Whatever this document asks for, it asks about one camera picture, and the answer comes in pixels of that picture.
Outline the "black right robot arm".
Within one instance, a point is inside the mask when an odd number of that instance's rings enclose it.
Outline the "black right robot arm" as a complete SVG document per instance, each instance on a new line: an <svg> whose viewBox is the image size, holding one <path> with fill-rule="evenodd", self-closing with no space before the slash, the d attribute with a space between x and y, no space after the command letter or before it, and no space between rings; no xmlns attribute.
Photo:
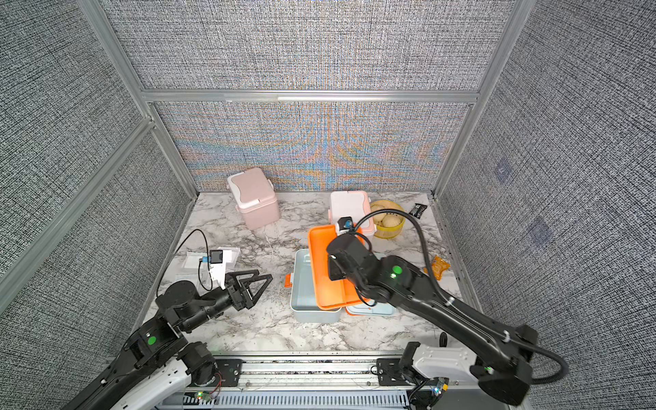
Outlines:
<svg viewBox="0 0 656 410"><path fill-rule="evenodd" d="M516 342L536 344L535 329L491 319L442 290L411 262L377 258L353 235L332 240L326 252L363 297L416 314L472 350L477 359L469 371L484 393L508 405L524 401L532 385L532 353Z"/></svg>

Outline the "orange tray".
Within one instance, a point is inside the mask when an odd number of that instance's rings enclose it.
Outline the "orange tray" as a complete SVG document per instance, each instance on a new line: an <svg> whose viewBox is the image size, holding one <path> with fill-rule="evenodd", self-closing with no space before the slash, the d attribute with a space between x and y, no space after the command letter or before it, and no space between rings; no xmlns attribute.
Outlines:
<svg viewBox="0 0 656 410"><path fill-rule="evenodd" d="M322 225L309 230L309 256L317 306L324 311L362 304L354 285L346 278L332 280L331 274L341 274L326 251L337 237L334 225Z"/></svg>

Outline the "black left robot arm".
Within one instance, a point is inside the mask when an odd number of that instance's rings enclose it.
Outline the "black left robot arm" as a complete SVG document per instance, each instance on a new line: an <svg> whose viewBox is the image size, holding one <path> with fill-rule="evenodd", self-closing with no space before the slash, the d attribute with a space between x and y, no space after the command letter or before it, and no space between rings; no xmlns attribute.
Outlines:
<svg viewBox="0 0 656 410"><path fill-rule="evenodd" d="M227 284L200 295L188 280L173 283L157 297L155 315L125 341L119 354L67 409L150 409L195 384L220 382L206 343L187 335L227 309L252 309L272 282L257 270L227 274Z"/></svg>

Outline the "white gauze packet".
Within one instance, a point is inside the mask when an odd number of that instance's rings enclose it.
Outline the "white gauze packet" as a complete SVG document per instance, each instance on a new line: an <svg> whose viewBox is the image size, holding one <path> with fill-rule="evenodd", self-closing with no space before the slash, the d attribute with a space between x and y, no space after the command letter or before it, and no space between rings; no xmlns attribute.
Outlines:
<svg viewBox="0 0 656 410"><path fill-rule="evenodd" d="M200 263L207 262L207 255L200 252L187 252L181 268L184 270L195 270Z"/></svg>
<svg viewBox="0 0 656 410"><path fill-rule="evenodd" d="M239 256L241 255L241 249L224 247L218 249L220 255L220 262L227 265L235 265Z"/></svg>

